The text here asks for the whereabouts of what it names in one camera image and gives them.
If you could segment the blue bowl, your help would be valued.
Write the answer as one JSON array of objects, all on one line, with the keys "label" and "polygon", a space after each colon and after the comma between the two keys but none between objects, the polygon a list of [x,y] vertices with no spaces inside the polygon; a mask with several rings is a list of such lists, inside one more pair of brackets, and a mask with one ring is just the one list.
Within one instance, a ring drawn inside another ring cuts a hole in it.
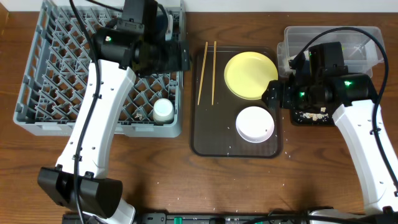
[{"label": "blue bowl", "polygon": [[166,11],[165,14],[161,11],[158,12],[156,17],[156,32],[155,36],[157,39],[161,37],[165,40],[172,39],[172,25],[173,25],[173,17],[169,11]]}]

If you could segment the wooden chopstick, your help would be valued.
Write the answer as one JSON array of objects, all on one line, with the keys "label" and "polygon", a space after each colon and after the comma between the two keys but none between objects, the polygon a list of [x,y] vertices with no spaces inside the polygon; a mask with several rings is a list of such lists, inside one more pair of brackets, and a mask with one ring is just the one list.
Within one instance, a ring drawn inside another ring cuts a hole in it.
[{"label": "wooden chopstick", "polygon": [[211,105],[214,105],[215,100],[215,78],[216,78],[216,48],[217,41],[213,44],[213,69],[212,69],[212,89],[211,89]]},{"label": "wooden chopstick", "polygon": [[202,88],[203,88],[203,77],[204,77],[205,66],[206,66],[207,51],[208,51],[208,42],[206,41],[205,48],[204,48],[204,54],[203,54],[203,62],[202,62],[202,67],[201,67],[200,86],[199,86],[199,91],[198,91],[198,101],[197,101],[198,106],[200,105],[201,92],[202,92]]}]

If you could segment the yellow round plate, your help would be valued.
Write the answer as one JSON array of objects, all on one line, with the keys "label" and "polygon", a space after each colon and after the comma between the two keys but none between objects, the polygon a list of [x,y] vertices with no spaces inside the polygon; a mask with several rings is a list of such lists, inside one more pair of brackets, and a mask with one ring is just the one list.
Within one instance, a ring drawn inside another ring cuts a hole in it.
[{"label": "yellow round plate", "polygon": [[278,80],[273,61],[258,52],[242,52],[225,66],[224,80],[229,90],[245,100],[260,100],[271,81]]}]

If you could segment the pink white bowl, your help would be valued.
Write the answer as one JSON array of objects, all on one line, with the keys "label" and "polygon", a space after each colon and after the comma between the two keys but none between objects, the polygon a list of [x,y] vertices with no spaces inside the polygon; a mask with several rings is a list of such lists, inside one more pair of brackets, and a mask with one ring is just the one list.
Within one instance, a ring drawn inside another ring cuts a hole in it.
[{"label": "pink white bowl", "polygon": [[236,117],[236,130],[247,142],[261,143],[273,134],[275,122],[270,112],[258,106],[243,109]]}]

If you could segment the white cup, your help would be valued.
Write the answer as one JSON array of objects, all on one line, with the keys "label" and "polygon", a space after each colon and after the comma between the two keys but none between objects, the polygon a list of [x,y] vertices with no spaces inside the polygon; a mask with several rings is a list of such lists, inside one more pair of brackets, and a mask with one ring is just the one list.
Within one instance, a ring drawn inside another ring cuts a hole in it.
[{"label": "white cup", "polygon": [[166,98],[154,103],[153,119],[158,125],[170,124],[174,121],[175,109],[172,102]]}]

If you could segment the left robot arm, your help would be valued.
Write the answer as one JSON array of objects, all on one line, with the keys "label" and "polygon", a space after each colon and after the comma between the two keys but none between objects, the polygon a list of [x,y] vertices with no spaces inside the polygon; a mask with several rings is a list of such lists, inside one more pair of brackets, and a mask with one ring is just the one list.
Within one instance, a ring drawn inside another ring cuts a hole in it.
[{"label": "left robot arm", "polygon": [[124,100],[136,80],[190,68],[188,43],[167,40],[168,15],[157,1],[126,1],[122,16],[94,34],[88,85],[73,131],[53,168],[37,182],[57,204],[78,212],[82,223],[132,223],[135,208],[123,184],[108,177],[109,153]]}]

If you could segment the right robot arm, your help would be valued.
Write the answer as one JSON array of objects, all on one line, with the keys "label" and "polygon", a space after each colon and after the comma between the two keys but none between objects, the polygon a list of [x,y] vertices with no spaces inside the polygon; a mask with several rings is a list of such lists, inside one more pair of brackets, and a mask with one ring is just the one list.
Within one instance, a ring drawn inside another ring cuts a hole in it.
[{"label": "right robot arm", "polygon": [[369,223],[397,223],[397,156],[386,133],[371,78],[351,73],[339,42],[314,45],[290,66],[307,63],[307,74],[273,80],[262,95],[267,107],[330,114],[345,140],[359,177]]}]

